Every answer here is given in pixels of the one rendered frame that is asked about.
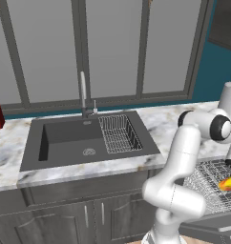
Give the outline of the grey cupboard door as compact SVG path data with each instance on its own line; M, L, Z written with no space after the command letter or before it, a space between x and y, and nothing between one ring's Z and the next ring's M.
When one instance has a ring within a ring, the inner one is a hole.
M102 225L101 202L105 224ZM126 244L141 240L154 224L156 207L140 193L98 199L94 202L97 244Z
M85 205L89 228L85 223ZM0 244L95 244L93 202L2 215Z

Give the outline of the yellow and red cup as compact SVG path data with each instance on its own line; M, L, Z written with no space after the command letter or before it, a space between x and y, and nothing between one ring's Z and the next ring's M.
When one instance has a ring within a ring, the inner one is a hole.
M228 177L226 179L223 179L220 183L219 183L219 188L222 191L231 191L231 177Z

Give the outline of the grey dishwasher door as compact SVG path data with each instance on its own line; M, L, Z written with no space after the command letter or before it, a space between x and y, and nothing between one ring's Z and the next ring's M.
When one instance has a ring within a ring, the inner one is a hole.
M183 222L179 233L212 244L231 244L231 212L215 213Z

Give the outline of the dark grey sink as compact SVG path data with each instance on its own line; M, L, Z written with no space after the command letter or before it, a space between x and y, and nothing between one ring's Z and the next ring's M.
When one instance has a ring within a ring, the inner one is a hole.
M141 151L107 153L98 118L120 114L127 115L132 123ZM104 113L86 119L78 116L34 119L20 170L27 172L158 153L157 145L135 111Z

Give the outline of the silver tap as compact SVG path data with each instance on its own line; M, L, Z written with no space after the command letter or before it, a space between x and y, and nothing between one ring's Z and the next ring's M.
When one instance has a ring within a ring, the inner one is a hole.
M81 81L81 99L82 99L82 116L83 118L87 118L87 110L86 110L86 81L85 81L85 73L82 71L80 73L80 81Z

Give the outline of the grey false drawer front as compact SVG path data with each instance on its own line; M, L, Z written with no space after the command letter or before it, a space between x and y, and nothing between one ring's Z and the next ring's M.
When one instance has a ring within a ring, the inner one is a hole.
M28 187L21 190L27 206L139 189L148 172L123 173Z

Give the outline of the grey window frame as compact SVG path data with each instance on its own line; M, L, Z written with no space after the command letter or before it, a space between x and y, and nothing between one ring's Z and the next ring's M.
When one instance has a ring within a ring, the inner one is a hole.
M191 98L213 2L0 0L3 113Z

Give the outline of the dark wall cupboard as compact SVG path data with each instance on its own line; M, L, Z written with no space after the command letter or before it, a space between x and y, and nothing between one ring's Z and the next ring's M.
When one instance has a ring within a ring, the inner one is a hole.
M231 50L231 0L217 0L209 41Z

